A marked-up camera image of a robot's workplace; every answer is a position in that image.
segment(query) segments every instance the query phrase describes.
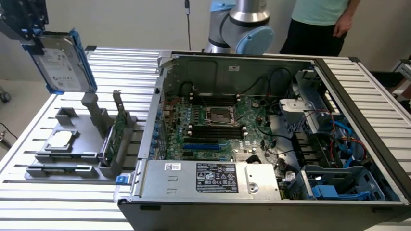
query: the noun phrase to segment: person's hand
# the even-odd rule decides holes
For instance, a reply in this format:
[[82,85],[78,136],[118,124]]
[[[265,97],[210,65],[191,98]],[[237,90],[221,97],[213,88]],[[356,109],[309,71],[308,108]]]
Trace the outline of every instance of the person's hand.
[[353,26],[353,16],[344,14],[340,20],[337,21],[333,36],[341,38],[342,35],[352,29],[352,26]]

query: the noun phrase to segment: warning label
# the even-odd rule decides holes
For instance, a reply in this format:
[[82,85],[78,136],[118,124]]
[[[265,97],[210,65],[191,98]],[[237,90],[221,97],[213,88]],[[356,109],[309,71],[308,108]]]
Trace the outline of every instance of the warning label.
[[239,193],[235,164],[198,164],[199,193]]

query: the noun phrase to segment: gray floor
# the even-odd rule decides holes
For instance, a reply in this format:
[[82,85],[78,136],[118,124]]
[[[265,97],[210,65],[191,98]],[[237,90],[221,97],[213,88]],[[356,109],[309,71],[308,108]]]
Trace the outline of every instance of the gray floor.
[[[0,102],[0,122],[19,136],[49,99],[50,93],[45,82],[0,80],[0,86],[13,95],[9,103]],[[11,143],[17,141],[10,134],[6,137]],[[0,160],[6,154],[7,151],[0,148]]]

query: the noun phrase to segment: green shirt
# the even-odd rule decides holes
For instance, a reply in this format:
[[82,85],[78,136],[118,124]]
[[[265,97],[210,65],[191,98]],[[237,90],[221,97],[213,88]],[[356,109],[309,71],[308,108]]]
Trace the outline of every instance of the green shirt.
[[350,0],[297,0],[293,19],[301,23],[336,25]]

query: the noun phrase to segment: black pants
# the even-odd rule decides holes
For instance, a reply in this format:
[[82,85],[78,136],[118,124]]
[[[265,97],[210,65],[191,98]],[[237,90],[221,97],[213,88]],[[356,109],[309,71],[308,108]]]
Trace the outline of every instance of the black pants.
[[340,56],[345,38],[333,36],[334,26],[318,26],[292,20],[289,36],[281,54]]

